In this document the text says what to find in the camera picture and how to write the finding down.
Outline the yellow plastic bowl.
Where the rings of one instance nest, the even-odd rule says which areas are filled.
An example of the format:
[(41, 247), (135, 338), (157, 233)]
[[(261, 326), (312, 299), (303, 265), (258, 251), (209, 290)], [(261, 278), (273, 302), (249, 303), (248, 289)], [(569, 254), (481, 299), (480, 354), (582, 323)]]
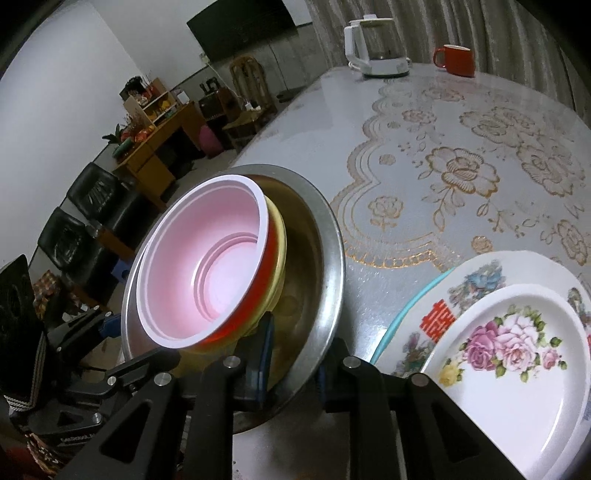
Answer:
[(245, 295), (245, 299), (231, 315), (228, 322), (216, 330), (204, 343), (180, 351), (179, 372), (204, 369), (217, 358), (231, 354), (242, 338), (256, 333), (263, 314), (273, 310), (279, 302), (286, 276), (287, 230), (283, 216), (276, 204), (266, 197), (270, 214), (270, 230), (267, 234), (262, 264)]

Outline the large white patterned plate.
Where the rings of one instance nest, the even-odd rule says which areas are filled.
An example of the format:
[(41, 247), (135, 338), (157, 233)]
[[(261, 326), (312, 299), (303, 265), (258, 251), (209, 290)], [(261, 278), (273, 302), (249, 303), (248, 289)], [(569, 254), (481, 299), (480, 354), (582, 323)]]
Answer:
[(514, 284), (539, 284), (563, 297), (590, 334), (590, 283), (557, 261), (531, 251), (500, 251), (476, 256), (427, 293), (408, 313), (377, 368), (397, 377), (421, 371), (433, 349), (472, 305)]

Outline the stainless steel bowl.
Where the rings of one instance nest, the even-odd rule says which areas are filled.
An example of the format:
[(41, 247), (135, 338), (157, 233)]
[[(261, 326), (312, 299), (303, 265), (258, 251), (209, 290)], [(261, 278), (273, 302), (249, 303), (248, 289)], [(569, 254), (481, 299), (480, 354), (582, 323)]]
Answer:
[(235, 413), (233, 430), (242, 433), (286, 408), (322, 363), (342, 313), (346, 262), (338, 222), (314, 184), (280, 166), (242, 165), (231, 172), (256, 182), (287, 227), (287, 271), (273, 309), (276, 337), (266, 407)]

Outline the red plastic bowl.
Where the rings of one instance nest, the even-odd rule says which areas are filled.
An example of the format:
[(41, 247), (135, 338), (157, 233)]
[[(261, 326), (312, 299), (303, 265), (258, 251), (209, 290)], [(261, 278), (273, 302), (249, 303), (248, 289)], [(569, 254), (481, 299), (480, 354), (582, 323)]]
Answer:
[(235, 313), (266, 249), (270, 214), (252, 179), (221, 175), (194, 187), (161, 218), (137, 273), (136, 306), (155, 343), (204, 343)]

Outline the white oval floral dish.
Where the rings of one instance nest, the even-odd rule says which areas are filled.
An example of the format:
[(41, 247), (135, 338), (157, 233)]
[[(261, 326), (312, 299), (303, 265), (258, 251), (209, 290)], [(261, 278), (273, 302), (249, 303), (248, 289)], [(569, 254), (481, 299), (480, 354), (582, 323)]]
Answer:
[(477, 301), (422, 368), (527, 479), (559, 479), (583, 445), (590, 354), (568, 302), (536, 284)]

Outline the turquoise round plate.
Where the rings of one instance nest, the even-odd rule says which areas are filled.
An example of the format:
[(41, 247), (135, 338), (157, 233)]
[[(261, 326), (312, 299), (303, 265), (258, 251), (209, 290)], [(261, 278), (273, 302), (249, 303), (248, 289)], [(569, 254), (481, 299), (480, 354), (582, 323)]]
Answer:
[(388, 347), (388, 345), (391, 343), (394, 335), (397, 333), (397, 331), (400, 328), (401, 323), (403, 322), (403, 320), (405, 319), (405, 317), (408, 315), (409, 311), (427, 294), (429, 293), (433, 288), (435, 288), (437, 285), (439, 285), (444, 279), (446, 279), (453, 271), (455, 270), (455, 268), (452, 268), (442, 274), (440, 274), (438, 277), (436, 277), (434, 280), (432, 280), (429, 284), (427, 284), (419, 293), (417, 293), (403, 308), (402, 310), (396, 315), (396, 317), (394, 318), (394, 320), (392, 321), (392, 323), (390, 324), (390, 326), (386, 329), (382, 339), (380, 340), (380, 342), (378, 343), (372, 357), (370, 358), (370, 364), (372, 365), (376, 365), (377, 361), (379, 360), (381, 354), (385, 351), (385, 349)]

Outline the black leather chair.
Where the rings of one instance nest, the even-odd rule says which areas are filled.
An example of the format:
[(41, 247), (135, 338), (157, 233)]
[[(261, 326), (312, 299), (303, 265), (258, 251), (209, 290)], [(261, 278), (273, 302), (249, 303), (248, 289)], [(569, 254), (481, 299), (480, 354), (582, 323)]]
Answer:
[(83, 286), (109, 275), (118, 261), (99, 242), (110, 232), (127, 247), (127, 233), (118, 233), (125, 214), (138, 193), (95, 163), (87, 164), (66, 193), (66, 199), (82, 215), (77, 218), (61, 207), (54, 209), (38, 239), (38, 247), (73, 284)]

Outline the wooden sideboard cabinet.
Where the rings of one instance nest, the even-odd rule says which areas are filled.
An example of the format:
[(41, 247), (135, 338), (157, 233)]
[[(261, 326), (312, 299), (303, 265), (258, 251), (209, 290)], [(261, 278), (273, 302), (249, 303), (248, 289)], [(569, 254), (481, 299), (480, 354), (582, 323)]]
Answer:
[(199, 133), (205, 125), (197, 105), (188, 100), (181, 103), (159, 78), (145, 86), (148, 98), (143, 102), (129, 94), (123, 106), (141, 129), (130, 139), (139, 138), (133, 149), (117, 162), (113, 174), (122, 180), (129, 180), (156, 204), (161, 195), (173, 184), (175, 177), (156, 154), (166, 141), (178, 131), (183, 132), (192, 145), (199, 149)]

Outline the lace patterned tablecloth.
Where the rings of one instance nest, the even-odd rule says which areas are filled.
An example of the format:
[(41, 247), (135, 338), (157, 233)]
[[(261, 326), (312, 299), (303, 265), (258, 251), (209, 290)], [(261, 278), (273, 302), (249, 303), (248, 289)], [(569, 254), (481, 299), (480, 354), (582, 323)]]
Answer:
[(532, 250), (590, 266), (590, 130), (513, 83), (442, 75), (379, 84), (349, 184), (335, 195), (346, 255), (377, 268)]

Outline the wooden chair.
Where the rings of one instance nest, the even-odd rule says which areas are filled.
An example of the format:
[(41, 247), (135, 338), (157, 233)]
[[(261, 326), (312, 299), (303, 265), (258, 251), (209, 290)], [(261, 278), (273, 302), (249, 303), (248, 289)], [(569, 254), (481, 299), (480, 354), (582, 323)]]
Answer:
[(245, 55), (235, 58), (229, 65), (229, 72), (235, 92), (242, 100), (242, 112), (226, 124), (223, 131), (239, 153), (273, 120), (277, 108), (267, 86), (263, 66), (255, 57)]

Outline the white electric kettle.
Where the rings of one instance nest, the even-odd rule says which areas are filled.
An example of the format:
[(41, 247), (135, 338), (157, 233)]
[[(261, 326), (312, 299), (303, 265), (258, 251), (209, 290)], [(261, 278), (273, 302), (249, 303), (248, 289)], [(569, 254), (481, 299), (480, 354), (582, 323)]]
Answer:
[(393, 78), (410, 73), (411, 60), (394, 39), (394, 19), (366, 14), (344, 29), (349, 68), (365, 77)]

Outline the red mug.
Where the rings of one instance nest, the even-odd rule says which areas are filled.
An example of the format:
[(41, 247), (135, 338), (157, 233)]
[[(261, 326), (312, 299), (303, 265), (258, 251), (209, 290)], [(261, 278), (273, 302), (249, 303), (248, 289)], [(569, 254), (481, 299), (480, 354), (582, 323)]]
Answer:
[(433, 63), (452, 75), (468, 78), (475, 76), (474, 52), (464, 46), (446, 44), (437, 48), (433, 54)]

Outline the beige curtain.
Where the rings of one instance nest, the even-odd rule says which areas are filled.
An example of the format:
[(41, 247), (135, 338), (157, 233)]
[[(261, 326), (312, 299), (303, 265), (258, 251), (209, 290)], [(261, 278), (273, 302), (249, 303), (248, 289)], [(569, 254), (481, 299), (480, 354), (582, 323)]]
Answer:
[(541, 21), (517, 1), (308, 1), (329, 66), (346, 65), (344, 28), (366, 14), (394, 20), (394, 42), (415, 62), (430, 63), (443, 44), (474, 52), (476, 69), (538, 90), (583, 116), (590, 94)]

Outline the black wall television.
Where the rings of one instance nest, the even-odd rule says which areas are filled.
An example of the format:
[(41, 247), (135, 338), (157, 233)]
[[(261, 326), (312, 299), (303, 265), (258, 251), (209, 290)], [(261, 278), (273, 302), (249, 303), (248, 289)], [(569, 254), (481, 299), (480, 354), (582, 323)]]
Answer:
[(186, 25), (212, 62), (297, 28), (281, 0), (214, 1)]

